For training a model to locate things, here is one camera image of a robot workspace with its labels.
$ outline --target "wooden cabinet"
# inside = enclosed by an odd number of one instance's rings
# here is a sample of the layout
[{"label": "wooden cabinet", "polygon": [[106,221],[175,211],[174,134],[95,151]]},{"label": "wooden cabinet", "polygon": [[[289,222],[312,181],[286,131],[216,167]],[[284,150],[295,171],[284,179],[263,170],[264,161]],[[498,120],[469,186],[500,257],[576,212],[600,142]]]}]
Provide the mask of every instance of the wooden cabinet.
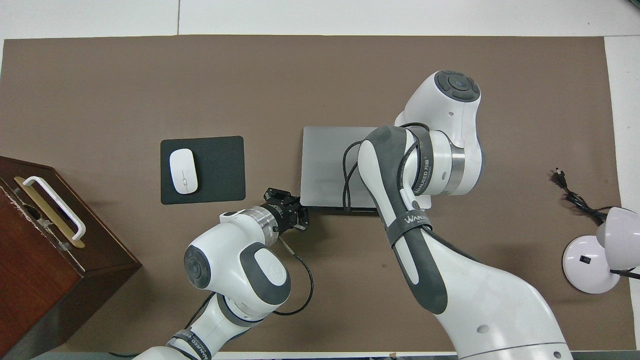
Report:
[{"label": "wooden cabinet", "polygon": [[64,343],[140,266],[53,168],[0,156],[3,360]]}]

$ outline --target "white lamp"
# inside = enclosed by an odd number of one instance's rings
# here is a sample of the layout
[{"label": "white lamp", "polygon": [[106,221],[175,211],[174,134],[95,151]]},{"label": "white lamp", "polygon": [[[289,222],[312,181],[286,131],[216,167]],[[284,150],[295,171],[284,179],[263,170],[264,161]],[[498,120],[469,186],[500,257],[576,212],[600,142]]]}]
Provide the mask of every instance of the white lamp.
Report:
[{"label": "white lamp", "polygon": [[629,268],[640,265],[640,215],[611,208],[596,236],[580,236],[566,247],[564,275],[580,291],[600,294],[611,290],[620,276],[640,279]]}]

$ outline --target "white handle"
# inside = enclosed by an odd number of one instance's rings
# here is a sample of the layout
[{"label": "white handle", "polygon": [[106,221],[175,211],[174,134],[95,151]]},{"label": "white handle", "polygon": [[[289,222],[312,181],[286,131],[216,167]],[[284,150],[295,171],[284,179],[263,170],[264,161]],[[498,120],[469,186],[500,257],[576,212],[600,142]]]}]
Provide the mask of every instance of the white handle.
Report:
[{"label": "white handle", "polygon": [[74,213],[74,211],[71,210],[71,208],[67,205],[67,203],[64,200],[62,200],[62,198],[56,193],[56,191],[53,190],[53,188],[51,188],[51,186],[47,183],[47,181],[45,181],[45,179],[42,179],[41,177],[38,177],[38,176],[31,176],[27,178],[22,184],[24,186],[31,186],[31,184],[33,184],[34,181],[40,184],[40,186],[42,186],[42,188],[58,204],[58,206],[62,209],[62,211],[64,211],[67,214],[67,216],[71,219],[71,221],[73,221],[74,224],[78,227],[78,231],[76,231],[76,234],[73,235],[73,240],[80,239],[82,235],[84,235],[84,232],[86,230],[86,227],[84,226],[84,223],[82,222],[82,220],[80,220],[80,218],[76,215],[76,213]]}]

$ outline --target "black mouse pad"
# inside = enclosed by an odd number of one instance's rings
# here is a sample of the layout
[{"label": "black mouse pad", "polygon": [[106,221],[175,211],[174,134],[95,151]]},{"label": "black mouse pad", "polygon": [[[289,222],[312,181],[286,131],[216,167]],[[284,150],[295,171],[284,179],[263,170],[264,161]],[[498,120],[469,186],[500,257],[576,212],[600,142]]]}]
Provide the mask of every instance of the black mouse pad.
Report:
[{"label": "black mouse pad", "polygon": [[[180,194],[173,187],[169,156],[189,149],[198,178],[198,189]],[[244,200],[244,140],[242,136],[173,139],[160,143],[160,200],[163,204],[189,204]]]}]

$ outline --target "silver laptop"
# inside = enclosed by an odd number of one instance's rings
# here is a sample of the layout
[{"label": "silver laptop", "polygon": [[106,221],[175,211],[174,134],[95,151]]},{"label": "silver laptop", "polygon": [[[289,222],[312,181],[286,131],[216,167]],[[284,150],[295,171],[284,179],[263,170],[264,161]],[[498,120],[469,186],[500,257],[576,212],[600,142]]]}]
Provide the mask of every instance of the silver laptop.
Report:
[{"label": "silver laptop", "polygon": [[[311,208],[342,209],[342,156],[354,142],[364,139],[375,127],[307,126],[302,136],[302,179],[300,203]],[[347,173],[358,158],[358,145],[347,155]],[[349,182],[352,210],[375,210],[358,170]]]}]

